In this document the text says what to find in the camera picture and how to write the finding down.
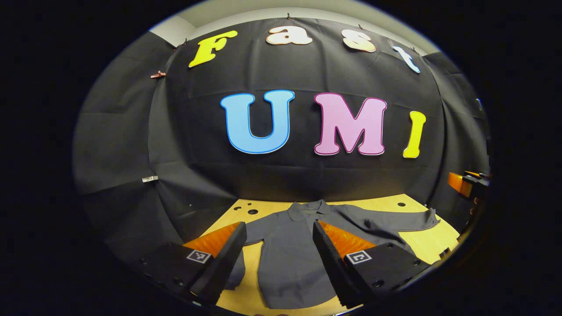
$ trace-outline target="letter u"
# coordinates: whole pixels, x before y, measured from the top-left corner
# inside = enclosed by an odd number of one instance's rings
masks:
[[[294,92],[273,90],[264,94],[271,103],[273,131],[267,137],[255,137],[250,130],[250,105],[255,98],[249,93],[227,96],[220,101],[226,110],[226,133],[234,148],[247,154],[266,154],[283,147],[289,139],[289,101]]]

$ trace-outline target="yellow tabletop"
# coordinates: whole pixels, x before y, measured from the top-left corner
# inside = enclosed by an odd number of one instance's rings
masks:
[[[411,197],[400,194],[381,198],[370,198],[368,200],[327,202],[328,204],[339,205],[349,204],[361,207],[366,210],[390,211],[390,212],[423,212],[427,208],[417,203]],[[260,219],[269,214],[287,210],[291,202],[268,202],[253,200],[238,200],[223,214],[207,231],[210,233],[226,225],[236,222],[249,223]],[[257,210],[257,214],[249,214],[249,210]],[[412,247],[412,250],[419,259],[432,264],[439,260],[439,254],[449,247],[451,250],[458,244],[459,233],[439,216],[441,222],[435,227],[419,232],[401,232],[400,236]],[[264,242],[254,243],[244,246],[244,263],[246,273],[242,282],[234,291],[224,290],[216,303],[217,306],[232,310],[245,315],[261,314],[264,316],[277,316],[286,314],[289,316],[315,316],[315,315],[334,315],[347,311],[334,297],[331,300],[317,306],[302,309],[269,309],[265,305],[264,298],[261,296],[257,284],[257,269],[260,264],[261,246]]]

